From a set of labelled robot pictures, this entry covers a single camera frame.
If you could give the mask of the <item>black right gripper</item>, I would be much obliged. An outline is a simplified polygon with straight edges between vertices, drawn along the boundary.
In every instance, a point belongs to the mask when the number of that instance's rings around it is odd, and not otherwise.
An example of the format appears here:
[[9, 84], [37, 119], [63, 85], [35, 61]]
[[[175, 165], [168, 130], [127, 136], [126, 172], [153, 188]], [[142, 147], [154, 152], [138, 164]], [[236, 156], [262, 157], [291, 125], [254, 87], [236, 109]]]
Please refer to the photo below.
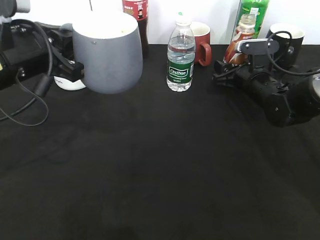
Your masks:
[[266, 68], [250, 71], [249, 66], [242, 66], [235, 73], [231, 72], [236, 67], [233, 63], [215, 60], [213, 83], [223, 87], [239, 87], [258, 105], [269, 105], [272, 101], [277, 104], [280, 102], [289, 104], [286, 96], [289, 90], [288, 84], [279, 76]]

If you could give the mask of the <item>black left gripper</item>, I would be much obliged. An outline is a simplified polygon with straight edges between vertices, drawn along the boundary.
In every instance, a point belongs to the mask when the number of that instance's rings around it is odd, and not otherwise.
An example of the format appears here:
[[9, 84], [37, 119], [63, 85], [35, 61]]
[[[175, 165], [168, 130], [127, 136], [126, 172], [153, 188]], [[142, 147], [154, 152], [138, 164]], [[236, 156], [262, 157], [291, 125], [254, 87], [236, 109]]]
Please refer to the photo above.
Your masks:
[[74, 61], [73, 28], [70, 23], [50, 25], [36, 23], [45, 32], [53, 53], [51, 76], [65, 78], [71, 82], [84, 77], [84, 65]]

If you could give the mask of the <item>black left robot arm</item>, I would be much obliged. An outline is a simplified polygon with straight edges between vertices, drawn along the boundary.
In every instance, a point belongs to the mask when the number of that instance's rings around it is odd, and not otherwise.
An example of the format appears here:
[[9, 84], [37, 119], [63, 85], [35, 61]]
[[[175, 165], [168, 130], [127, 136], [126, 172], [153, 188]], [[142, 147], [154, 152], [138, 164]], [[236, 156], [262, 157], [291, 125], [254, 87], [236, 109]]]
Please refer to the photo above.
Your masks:
[[39, 74], [71, 82], [80, 79], [83, 66], [73, 62], [72, 26], [12, 19], [30, 9], [28, 0], [0, 2], [0, 88], [14, 85], [19, 69], [26, 79]]

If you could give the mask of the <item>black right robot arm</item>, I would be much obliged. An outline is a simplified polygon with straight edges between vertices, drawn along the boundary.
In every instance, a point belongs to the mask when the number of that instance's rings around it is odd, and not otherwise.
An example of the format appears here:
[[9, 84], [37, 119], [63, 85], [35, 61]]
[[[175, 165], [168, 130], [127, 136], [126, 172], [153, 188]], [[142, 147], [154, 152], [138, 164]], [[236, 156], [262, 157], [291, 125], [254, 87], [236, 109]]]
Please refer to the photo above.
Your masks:
[[276, 127], [303, 124], [320, 114], [317, 72], [288, 72], [279, 69], [272, 57], [251, 53], [241, 64], [214, 62], [214, 72], [203, 75], [194, 61], [171, 63], [166, 45], [152, 45], [147, 59], [137, 49], [79, 49], [74, 52], [72, 75], [90, 90], [114, 95], [134, 87], [141, 78], [148, 84], [173, 74], [192, 84], [213, 82], [216, 88], [236, 88], [264, 110]]

